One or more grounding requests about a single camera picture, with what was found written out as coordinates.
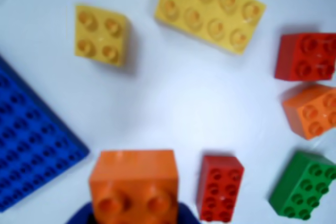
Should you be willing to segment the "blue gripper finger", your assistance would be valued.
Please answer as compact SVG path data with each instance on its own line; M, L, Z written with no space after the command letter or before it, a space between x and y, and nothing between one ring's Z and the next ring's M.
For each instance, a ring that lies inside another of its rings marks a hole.
M92 203L88 202L83 205L66 224L95 224Z
M186 204L180 202L178 207L177 224L200 224Z

